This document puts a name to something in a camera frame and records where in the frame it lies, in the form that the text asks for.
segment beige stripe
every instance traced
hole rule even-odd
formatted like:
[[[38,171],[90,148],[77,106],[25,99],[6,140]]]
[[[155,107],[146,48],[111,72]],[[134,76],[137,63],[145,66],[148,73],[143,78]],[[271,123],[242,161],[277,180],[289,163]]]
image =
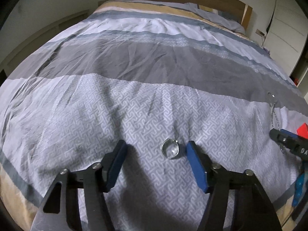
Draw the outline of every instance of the beige stripe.
[[[1,165],[0,196],[13,220],[24,231],[29,231],[38,208],[26,200]]]
[[[113,10],[113,8],[115,7],[119,7],[122,9],[135,9],[135,10],[142,10],[143,12],[145,11],[153,11],[153,12],[157,12],[157,13],[163,13],[163,14],[169,14],[169,15],[175,15],[175,16],[182,16],[182,17],[186,17],[186,18],[191,18],[191,19],[195,19],[195,20],[199,20],[202,22],[205,22],[211,26],[220,28],[224,31],[228,31],[234,35],[237,35],[241,38],[244,38],[246,40],[249,40],[249,38],[247,38],[245,35],[240,34],[240,33],[235,33],[227,28],[221,27],[220,25],[217,25],[215,23],[212,23],[211,21],[208,21],[198,15],[196,15],[193,12],[190,11],[186,11],[186,10],[181,10],[181,9],[177,9],[177,8],[172,8],[172,7],[168,7],[168,6],[159,6],[156,4],[149,4],[149,3],[134,3],[134,2],[120,2],[120,1],[110,1],[107,3],[102,4],[101,6],[99,6],[94,13],[99,13],[102,11],[106,11],[106,10]]]
[[[286,204],[282,206],[277,212],[277,216],[279,219],[280,224],[282,225],[286,219],[290,216],[290,214],[293,211],[292,207],[292,201],[293,201],[293,196],[287,200]],[[291,231],[295,228],[295,222],[290,218],[287,223],[283,226],[282,230],[283,231]]]

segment ring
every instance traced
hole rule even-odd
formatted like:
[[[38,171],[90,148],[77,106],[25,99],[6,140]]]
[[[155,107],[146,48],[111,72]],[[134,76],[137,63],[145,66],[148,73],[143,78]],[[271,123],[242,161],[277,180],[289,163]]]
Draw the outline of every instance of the ring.
[[[172,150],[173,156],[171,156],[171,157],[169,157],[167,155],[167,152],[166,152],[166,149],[170,146],[170,144],[175,144],[176,145],[176,149]],[[180,147],[179,147],[178,140],[168,138],[161,145],[161,153],[164,155],[164,157],[166,157],[169,160],[172,160],[172,159],[176,158],[176,156],[179,154],[179,152],[180,152]]]

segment power outlet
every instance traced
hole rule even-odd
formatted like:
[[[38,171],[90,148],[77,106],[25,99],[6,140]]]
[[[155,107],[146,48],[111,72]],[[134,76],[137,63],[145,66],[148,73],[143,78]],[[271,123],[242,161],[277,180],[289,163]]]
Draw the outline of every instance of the power outlet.
[[[256,34],[261,36],[261,37],[265,36],[265,34],[262,31],[260,31],[259,29],[256,30]]]

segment red object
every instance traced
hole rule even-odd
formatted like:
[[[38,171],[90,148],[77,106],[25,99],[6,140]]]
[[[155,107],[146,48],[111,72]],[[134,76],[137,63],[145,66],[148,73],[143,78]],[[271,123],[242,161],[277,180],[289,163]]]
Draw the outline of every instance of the red object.
[[[294,79],[294,84],[297,86],[299,84],[299,80],[297,78]]]
[[[304,123],[297,129],[297,134],[301,137],[308,139],[308,125]]]

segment white cabinet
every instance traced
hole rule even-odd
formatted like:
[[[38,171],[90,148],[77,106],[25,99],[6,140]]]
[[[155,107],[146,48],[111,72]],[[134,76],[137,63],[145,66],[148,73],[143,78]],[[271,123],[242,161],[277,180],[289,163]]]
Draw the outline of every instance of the white cabinet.
[[[264,46],[290,75],[301,56],[308,34],[308,19],[295,0],[277,0]]]

